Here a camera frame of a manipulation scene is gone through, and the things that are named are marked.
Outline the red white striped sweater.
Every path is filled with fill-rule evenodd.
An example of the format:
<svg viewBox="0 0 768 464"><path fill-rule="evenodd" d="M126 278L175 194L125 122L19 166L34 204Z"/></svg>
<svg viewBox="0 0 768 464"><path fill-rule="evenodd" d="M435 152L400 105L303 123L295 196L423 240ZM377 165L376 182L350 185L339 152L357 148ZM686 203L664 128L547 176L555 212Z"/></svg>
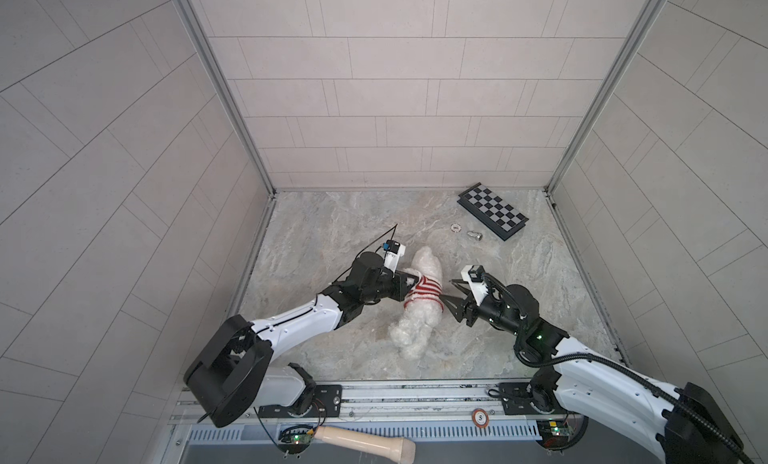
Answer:
<svg viewBox="0 0 768 464"><path fill-rule="evenodd" d="M421 276L414 287L406 294L403 308L407 309L408 306L414 302L425 301L431 304L436 304L440 309L440 312L443 312L445 306L440 298L441 294L442 286L437 280L427 277L426 275Z"/></svg>

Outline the white teddy bear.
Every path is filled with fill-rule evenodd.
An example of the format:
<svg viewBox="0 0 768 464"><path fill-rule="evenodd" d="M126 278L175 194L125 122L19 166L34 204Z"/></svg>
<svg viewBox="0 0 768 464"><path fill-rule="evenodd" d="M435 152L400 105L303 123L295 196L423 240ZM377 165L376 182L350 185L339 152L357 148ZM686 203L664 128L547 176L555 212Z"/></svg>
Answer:
<svg viewBox="0 0 768 464"><path fill-rule="evenodd" d="M411 267L443 284L442 266L439 259L428 246L420 248L414 255ZM405 360L418 360L426 350L434 328L440 323L443 312L436 304L425 301L414 302L404 309L400 319L388 329L392 343L398 348Z"/></svg>

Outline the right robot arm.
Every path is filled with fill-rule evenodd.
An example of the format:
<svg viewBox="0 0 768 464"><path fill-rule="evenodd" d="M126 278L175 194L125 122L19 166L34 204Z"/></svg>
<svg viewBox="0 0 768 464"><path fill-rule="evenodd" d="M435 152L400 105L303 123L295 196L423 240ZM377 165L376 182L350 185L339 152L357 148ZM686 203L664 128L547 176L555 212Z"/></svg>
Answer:
<svg viewBox="0 0 768 464"><path fill-rule="evenodd" d="M514 335L514 354L536 373L534 407L559 407L634 441L663 463L747 463L730 421L708 391L661 382L593 352L539 313L530 291L473 267L453 280L459 296L441 296L458 322L487 322Z"/></svg>

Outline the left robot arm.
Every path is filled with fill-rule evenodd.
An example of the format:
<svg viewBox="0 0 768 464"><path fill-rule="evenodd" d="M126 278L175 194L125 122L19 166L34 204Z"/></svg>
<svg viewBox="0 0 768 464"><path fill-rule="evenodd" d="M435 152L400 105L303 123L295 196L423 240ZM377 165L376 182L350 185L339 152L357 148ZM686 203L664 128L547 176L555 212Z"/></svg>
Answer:
<svg viewBox="0 0 768 464"><path fill-rule="evenodd" d="M383 299L404 302L425 281L415 270L399 271L399 258L364 252L349 274L320 291L308 303L283 314L247 321L224 321L184 373L183 382L218 428L236 421L251 407L280 406L303 414L312 406L316 384L300 366L272 362L288 350L358 317Z"/></svg>

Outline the black white checkerboard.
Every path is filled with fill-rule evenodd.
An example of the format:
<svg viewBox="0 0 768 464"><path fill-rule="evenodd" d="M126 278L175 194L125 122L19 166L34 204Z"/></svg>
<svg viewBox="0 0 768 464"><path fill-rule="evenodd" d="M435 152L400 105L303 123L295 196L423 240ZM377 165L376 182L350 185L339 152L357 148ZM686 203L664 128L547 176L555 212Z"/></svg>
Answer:
<svg viewBox="0 0 768 464"><path fill-rule="evenodd" d="M458 204L502 241L521 231L528 218L481 183L458 195Z"/></svg>

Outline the round red white sticker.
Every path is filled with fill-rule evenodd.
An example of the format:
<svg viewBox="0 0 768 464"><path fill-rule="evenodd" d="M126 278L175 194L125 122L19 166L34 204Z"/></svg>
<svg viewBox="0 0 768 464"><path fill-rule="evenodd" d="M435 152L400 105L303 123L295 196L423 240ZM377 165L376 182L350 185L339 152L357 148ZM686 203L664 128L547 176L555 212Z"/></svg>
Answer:
<svg viewBox="0 0 768 464"><path fill-rule="evenodd" d="M479 429L485 429L489 425L489 414L484 409L474 409L471 419L473 424Z"/></svg>

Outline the right green circuit board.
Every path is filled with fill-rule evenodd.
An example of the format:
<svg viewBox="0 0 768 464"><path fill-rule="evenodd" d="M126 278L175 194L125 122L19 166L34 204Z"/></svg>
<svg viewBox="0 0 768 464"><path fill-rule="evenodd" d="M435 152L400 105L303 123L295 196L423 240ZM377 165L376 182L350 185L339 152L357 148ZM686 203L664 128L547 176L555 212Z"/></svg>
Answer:
<svg viewBox="0 0 768 464"><path fill-rule="evenodd" d="M566 420L538 420L537 429L541 439L538 444L545 449L559 449L571 440L572 429Z"/></svg>

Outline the green circuit board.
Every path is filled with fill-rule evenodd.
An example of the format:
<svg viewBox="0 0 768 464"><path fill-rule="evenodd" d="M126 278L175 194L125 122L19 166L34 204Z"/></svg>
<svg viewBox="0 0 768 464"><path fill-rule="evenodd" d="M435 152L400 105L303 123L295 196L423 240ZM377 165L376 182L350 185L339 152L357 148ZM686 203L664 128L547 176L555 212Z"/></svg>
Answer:
<svg viewBox="0 0 768 464"><path fill-rule="evenodd" d="M315 427L299 424L280 431L278 448L287 455L299 455L306 451L312 443Z"/></svg>
<svg viewBox="0 0 768 464"><path fill-rule="evenodd" d="M538 444L545 449L559 449L571 440L572 429L566 420L538 420L537 429L541 439Z"/></svg>

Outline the left green circuit board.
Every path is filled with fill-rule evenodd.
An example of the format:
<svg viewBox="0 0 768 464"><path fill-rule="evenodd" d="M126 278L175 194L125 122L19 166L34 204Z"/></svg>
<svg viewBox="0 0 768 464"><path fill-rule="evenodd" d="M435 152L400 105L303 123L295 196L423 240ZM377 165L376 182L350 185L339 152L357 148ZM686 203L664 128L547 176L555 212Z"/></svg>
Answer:
<svg viewBox="0 0 768 464"><path fill-rule="evenodd" d="M306 451L312 443L315 427L299 424L280 431L278 448L287 455L299 455Z"/></svg>

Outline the aluminium front rail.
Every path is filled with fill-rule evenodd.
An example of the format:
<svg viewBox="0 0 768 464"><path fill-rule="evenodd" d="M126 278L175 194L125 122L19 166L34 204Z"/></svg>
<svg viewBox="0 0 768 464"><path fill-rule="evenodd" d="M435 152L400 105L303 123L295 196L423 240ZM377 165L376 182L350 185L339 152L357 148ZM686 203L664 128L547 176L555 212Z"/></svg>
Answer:
<svg viewBox="0 0 768 464"><path fill-rule="evenodd" d="M589 420L559 407L536 415L504 414L496 387L498 381L346 381L320 385L343 387L340 415L336 418L262 419L258 408L250 408L226 427L218 428L203 417L203 409L189 390L184 390L172 411L170 423L181 444L250 444L278 441L281 430L290 426L317 424L373 434L402 437L415 442L534 441L538 420L566 420L571 440ZM477 428L471 419L474 409L489 414L489 425Z"/></svg>

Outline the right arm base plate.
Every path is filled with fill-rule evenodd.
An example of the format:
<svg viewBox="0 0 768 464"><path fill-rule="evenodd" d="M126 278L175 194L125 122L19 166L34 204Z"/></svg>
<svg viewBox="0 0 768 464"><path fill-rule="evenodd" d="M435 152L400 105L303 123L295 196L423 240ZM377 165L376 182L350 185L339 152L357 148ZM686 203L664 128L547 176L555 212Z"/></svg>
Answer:
<svg viewBox="0 0 768 464"><path fill-rule="evenodd" d="M496 387L498 400L507 416L536 415L528 382L502 382Z"/></svg>

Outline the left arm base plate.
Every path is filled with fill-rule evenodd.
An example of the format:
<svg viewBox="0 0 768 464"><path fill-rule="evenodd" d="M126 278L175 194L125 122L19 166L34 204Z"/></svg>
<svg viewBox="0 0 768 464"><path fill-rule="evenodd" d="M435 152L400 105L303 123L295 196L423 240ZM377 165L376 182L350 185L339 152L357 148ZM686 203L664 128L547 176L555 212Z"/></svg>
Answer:
<svg viewBox="0 0 768 464"><path fill-rule="evenodd" d="M317 385L312 392L305 390L289 407L261 406L257 414L262 419L336 418L340 415L342 392L338 384Z"/></svg>

